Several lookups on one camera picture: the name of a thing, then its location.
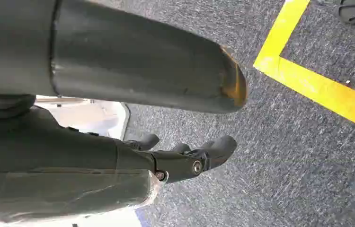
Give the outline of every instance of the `floor marking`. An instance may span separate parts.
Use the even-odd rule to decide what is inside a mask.
[[[355,90],[280,57],[309,2],[310,0],[286,0],[254,67],[355,123]]]

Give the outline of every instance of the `screw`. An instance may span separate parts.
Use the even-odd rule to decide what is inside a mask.
[[[155,172],[155,176],[158,178],[159,181],[163,181],[165,179],[165,173],[163,172]]]
[[[200,161],[195,161],[195,162],[193,163],[193,173],[194,173],[195,175],[199,175],[202,170],[203,170],[203,164],[201,164]]]

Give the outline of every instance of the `black tube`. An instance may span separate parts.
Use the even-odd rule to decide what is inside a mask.
[[[0,0],[0,94],[54,96],[50,42],[56,0]]]
[[[63,0],[56,21],[54,82],[66,96],[225,113],[246,83],[219,45],[86,0]]]

